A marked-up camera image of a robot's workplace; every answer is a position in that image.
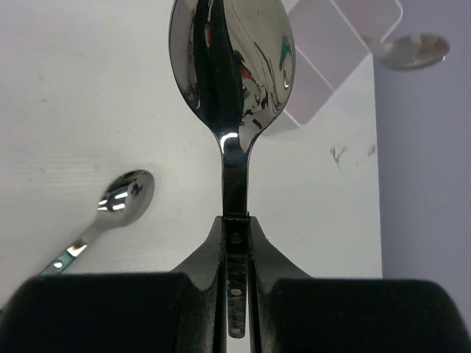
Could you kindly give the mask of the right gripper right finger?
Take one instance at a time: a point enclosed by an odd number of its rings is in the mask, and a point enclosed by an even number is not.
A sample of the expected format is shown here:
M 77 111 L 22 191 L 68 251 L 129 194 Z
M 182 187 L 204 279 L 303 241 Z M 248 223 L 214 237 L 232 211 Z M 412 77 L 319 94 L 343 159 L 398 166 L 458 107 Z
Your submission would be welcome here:
M 253 352 L 468 352 L 470 334 L 447 292 L 417 279 L 321 279 L 249 226 Z

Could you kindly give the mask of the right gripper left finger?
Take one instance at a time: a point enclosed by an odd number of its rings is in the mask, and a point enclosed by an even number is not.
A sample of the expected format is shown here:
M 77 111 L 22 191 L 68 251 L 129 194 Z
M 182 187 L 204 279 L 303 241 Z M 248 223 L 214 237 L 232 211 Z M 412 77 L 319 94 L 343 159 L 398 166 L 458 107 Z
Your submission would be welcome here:
M 222 220 L 169 272 L 36 276 L 1 317 L 3 352 L 223 352 Z

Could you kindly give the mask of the green handled spoon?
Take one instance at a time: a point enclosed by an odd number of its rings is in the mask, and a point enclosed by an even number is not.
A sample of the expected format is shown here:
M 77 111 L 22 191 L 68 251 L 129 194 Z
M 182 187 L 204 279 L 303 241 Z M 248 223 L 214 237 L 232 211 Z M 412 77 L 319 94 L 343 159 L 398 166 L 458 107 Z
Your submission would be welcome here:
M 137 221 L 148 209 L 154 192 L 155 178 L 147 170 L 129 171 L 116 178 L 103 192 L 90 226 L 38 274 L 62 273 L 101 234 Z

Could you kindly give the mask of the black handled spoon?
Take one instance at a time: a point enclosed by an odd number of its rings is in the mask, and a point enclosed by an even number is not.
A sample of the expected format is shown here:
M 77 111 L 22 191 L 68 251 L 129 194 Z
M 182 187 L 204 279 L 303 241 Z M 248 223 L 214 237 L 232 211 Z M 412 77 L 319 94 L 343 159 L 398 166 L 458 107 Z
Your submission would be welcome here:
M 222 159 L 228 332 L 245 335 L 249 159 L 294 85 L 294 37 L 281 1 L 176 1 L 169 56 L 186 104 Z

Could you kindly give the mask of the pink handled spoon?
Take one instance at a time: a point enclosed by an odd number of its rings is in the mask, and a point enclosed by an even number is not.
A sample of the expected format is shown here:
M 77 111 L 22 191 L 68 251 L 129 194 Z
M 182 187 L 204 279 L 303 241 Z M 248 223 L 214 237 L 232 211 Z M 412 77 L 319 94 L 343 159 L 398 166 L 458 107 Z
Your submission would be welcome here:
M 393 41 L 372 43 L 370 49 L 387 68 L 412 71 L 444 61 L 450 51 L 450 44 L 440 35 L 419 33 L 404 35 Z

